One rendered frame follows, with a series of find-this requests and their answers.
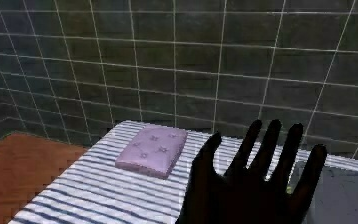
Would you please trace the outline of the grey pillow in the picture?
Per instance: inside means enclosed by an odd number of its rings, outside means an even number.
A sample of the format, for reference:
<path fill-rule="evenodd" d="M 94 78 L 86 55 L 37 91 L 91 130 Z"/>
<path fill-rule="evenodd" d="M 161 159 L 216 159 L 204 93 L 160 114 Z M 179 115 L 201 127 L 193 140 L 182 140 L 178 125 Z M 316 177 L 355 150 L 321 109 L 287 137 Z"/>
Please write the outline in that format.
<path fill-rule="evenodd" d="M 358 224 L 358 163 L 325 164 L 302 224 Z"/>

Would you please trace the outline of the black hand-shaped figure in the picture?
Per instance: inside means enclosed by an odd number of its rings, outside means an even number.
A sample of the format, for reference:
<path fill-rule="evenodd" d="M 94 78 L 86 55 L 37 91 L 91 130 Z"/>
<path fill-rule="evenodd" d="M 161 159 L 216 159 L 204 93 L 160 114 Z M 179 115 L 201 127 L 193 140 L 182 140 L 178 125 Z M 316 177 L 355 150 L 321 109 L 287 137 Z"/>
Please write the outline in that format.
<path fill-rule="evenodd" d="M 293 125 L 271 177 L 269 170 L 281 130 L 278 119 L 269 124 L 254 159 L 250 153 L 261 130 L 254 121 L 224 174 L 216 173 L 213 160 L 222 143 L 216 132 L 192 161 L 189 181 L 175 224 L 301 224 L 310 207 L 327 158 L 322 144 L 313 147 L 292 193 L 287 184 L 303 134 Z"/>

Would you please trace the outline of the purple pillow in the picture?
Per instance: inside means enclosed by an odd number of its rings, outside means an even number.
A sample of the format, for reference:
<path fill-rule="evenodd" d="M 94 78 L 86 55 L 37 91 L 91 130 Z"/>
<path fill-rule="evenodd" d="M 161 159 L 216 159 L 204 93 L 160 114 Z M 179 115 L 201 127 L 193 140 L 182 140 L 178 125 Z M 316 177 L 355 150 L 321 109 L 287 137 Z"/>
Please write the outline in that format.
<path fill-rule="evenodd" d="M 148 124 L 126 145 L 115 166 L 134 173 L 167 179 L 187 140 L 184 129 Z"/>

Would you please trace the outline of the blue white striped bed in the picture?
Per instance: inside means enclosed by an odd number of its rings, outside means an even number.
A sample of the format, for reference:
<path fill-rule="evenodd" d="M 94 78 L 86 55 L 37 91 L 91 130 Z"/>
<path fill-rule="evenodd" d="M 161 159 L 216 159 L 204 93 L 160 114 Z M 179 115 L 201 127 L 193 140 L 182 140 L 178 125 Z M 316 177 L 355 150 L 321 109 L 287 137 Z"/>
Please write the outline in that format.
<path fill-rule="evenodd" d="M 8 224 L 174 224 L 182 206 L 191 161 L 207 133 L 190 131 L 165 180 L 115 167 L 141 122 L 116 125 Z"/>

